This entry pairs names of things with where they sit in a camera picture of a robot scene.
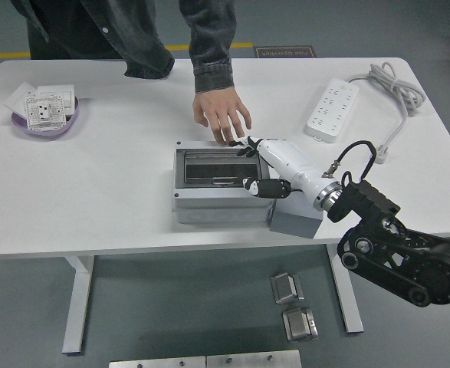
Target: robotic arm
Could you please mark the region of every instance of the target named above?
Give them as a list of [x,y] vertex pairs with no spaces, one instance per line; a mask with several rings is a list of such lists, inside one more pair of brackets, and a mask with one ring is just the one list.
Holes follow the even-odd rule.
[[[326,211],[332,222],[350,211],[361,218],[337,246],[344,267],[419,307],[450,303],[450,238],[409,230],[396,218],[400,207],[364,179],[376,158],[370,142],[348,147],[326,172],[288,141],[249,136],[230,144],[244,147],[238,155],[258,153],[281,177],[244,179],[243,185],[252,195],[279,199],[300,190],[314,208]],[[347,151],[358,144],[370,148],[371,160],[359,183],[351,180],[350,172],[343,175],[341,183],[333,173]]]

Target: yellow floor line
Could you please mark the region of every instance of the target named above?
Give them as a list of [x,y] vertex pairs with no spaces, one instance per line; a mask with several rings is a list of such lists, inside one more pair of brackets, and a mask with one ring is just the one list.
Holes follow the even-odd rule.
[[[234,42],[232,48],[253,48],[251,42]],[[189,49],[188,44],[168,44],[165,48],[169,51],[186,51]],[[22,59],[29,58],[30,52],[0,52],[0,59]]]
[[0,59],[29,58],[30,52],[0,52]]

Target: table leg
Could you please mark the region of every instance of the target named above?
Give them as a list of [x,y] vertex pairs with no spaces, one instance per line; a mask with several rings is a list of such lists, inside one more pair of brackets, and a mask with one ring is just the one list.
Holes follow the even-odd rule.
[[327,244],[326,246],[346,331],[348,333],[364,332],[360,311],[357,308],[356,297],[354,296],[353,285],[350,282],[349,271],[342,266],[342,261],[337,254],[337,244]]
[[65,257],[75,269],[70,311],[64,332],[63,354],[81,352],[84,335],[85,316],[87,314],[90,280],[94,268],[94,256]]

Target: person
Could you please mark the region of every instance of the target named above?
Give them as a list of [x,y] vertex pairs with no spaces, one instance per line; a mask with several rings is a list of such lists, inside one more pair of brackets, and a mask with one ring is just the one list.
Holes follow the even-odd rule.
[[[174,65],[159,40],[153,0],[11,0],[28,20],[32,59],[114,59],[125,75],[160,79]],[[179,0],[191,29],[194,120],[211,127],[219,144],[245,136],[251,116],[235,90],[229,48],[235,36],[234,0]]]

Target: white cable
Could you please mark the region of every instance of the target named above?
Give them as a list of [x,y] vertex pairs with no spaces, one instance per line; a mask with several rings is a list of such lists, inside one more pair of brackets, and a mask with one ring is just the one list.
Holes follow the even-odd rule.
[[[390,68],[392,72],[391,74],[385,71],[385,66]],[[383,63],[381,67],[375,64],[371,64],[371,70],[368,74],[355,75],[347,79],[347,82],[358,81],[362,79],[380,84],[395,97],[395,99],[400,103],[402,107],[402,122],[393,131],[393,133],[390,134],[385,143],[379,146],[376,150],[376,163],[384,163],[388,151],[388,145],[405,126],[408,117],[413,117],[416,114],[417,109],[422,106],[422,103],[425,101],[426,96],[424,92],[416,85],[397,78],[395,71],[393,70],[393,67],[390,63]]]

